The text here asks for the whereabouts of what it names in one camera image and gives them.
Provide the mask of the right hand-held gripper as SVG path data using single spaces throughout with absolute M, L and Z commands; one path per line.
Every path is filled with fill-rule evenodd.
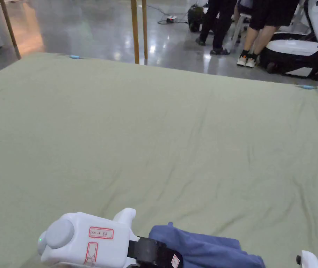
M 296 256 L 296 263 L 300 268 L 318 268 L 318 258 L 312 252 L 302 250 Z

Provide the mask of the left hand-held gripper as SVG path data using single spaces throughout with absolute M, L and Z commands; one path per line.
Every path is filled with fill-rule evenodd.
M 125 208 L 110 219 L 77 212 L 62 215 L 38 239 L 41 263 L 48 266 L 183 268 L 183 256 L 167 244 L 135 236 L 136 210 Z

